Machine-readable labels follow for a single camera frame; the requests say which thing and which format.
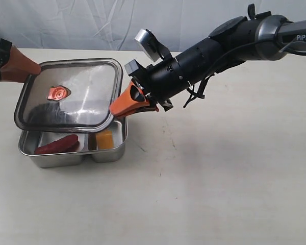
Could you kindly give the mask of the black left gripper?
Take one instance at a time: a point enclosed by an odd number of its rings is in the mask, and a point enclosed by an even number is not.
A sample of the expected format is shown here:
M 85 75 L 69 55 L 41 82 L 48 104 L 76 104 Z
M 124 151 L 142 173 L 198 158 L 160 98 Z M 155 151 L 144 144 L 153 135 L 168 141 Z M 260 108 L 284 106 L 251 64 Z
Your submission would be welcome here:
M 26 57 L 11 42 L 0 39 L 0 81 L 24 83 L 29 75 L 40 72 L 39 64 Z

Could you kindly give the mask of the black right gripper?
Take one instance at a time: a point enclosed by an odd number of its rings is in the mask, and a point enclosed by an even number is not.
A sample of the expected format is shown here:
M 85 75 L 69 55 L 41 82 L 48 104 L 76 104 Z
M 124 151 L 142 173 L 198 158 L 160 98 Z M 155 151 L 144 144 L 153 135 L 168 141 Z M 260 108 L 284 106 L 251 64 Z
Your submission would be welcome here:
M 219 46 L 195 45 L 176 57 L 156 65 L 143 67 L 136 60 L 125 65 L 127 74 L 150 94 L 154 102 L 165 106 L 165 101 L 201 81 L 208 69 L 219 58 Z M 159 112 L 157 105 L 146 102 L 146 98 L 134 82 L 109 106 L 115 117 L 126 117 L 141 112 Z

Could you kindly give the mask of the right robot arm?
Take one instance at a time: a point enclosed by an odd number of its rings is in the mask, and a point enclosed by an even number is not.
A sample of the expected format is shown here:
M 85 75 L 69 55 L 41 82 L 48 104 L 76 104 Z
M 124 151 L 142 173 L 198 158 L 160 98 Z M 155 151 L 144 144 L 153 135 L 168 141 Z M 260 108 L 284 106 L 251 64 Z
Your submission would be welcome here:
M 171 98 L 182 91 L 188 101 L 205 98 L 209 79 L 246 61 L 277 61 L 287 54 L 306 56 L 306 20 L 293 22 L 271 12 L 256 13 L 255 5 L 247 16 L 233 18 L 214 29 L 207 38 L 177 56 L 147 29 L 136 36 L 137 43 L 152 60 L 142 66 L 132 60 L 125 66 L 131 81 L 110 105 L 115 117 L 170 110 Z

